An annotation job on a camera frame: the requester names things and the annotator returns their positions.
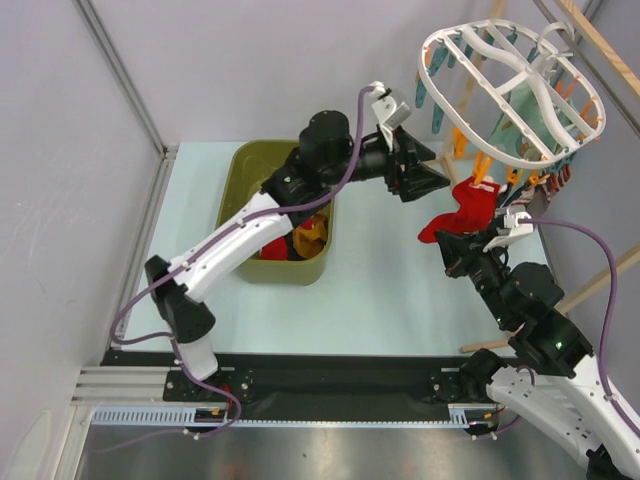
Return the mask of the red patterned sock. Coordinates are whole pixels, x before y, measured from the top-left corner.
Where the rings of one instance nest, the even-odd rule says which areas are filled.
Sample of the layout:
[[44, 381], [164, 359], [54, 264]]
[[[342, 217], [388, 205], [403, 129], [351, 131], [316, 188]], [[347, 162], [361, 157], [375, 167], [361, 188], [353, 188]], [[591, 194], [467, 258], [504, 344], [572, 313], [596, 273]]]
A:
[[292, 259], [292, 237], [281, 236], [260, 249], [259, 258], [264, 261], [289, 261]]
[[479, 182], [474, 176], [463, 180], [452, 190], [458, 209], [435, 216], [420, 231], [418, 240], [424, 244], [435, 243], [437, 231], [459, 235], [485, 230], [493, 218], [500, 192], [501, 185], [491, 176]]

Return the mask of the white round clip hanger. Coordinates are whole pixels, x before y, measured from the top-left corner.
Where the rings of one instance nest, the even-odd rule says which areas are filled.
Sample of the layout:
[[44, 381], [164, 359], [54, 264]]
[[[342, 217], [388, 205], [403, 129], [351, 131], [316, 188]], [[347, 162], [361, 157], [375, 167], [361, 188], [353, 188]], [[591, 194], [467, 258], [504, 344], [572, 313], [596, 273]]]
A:
[[[485, 19], [440, 29], [427, 37], [418, 57], [420, 83], [463, 138], [510, 167], [550, 169], [597, 140], [606, 126], [602, 98], [571, 62], [571, 52], [549, 39], [569, 38], [565, 22], [535, 32], [510, 20]], [[512, 142], [483, 134], [436, 84], [445, 63], [459, 66], [494, 104], [497, 127], [515, 132]]]

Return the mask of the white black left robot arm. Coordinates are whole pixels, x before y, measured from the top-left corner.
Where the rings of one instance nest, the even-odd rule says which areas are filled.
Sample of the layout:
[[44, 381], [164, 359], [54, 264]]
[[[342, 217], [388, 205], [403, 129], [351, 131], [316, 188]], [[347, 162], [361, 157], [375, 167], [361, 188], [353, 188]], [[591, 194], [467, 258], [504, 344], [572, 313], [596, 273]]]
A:
[[315, 114], [284, 161], [229, 220], [190, 251], [171, 260], [155, 255], [144, 265], [151, 296], [189, 371], [185, 388], [199, 400], [220, 388], [209, 333], [215, 316], [204, 299], [221, 278], [273, 240], [284, 237], [327, 206], [349, 182], [383, 179], [403, 202], [449, 186], [428, 167], [435, 154], [403, 127], [352, 137], [347, 117]]

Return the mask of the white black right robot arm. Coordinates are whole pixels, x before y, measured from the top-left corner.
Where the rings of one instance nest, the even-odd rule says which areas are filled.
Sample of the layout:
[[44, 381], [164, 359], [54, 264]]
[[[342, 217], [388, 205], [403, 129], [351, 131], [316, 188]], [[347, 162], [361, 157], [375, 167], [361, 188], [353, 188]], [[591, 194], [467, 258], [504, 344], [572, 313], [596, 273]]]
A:
[[639, 476], [639, 417], [599, 371], [599, 359], [578, 327], [556, 309], [564, 292], [550, 269], [524, 262], [510, 268], [507, 250], [492, 245], [493, 232], [435, 234], [445, 273], [467, 277], [499, 328], [511, 332], [510, 347], [536, 378], [565, 398], [557, 402], [488, 349], [459, 370], [463, 393], [511, 409], [554, 441], [590, 479]]

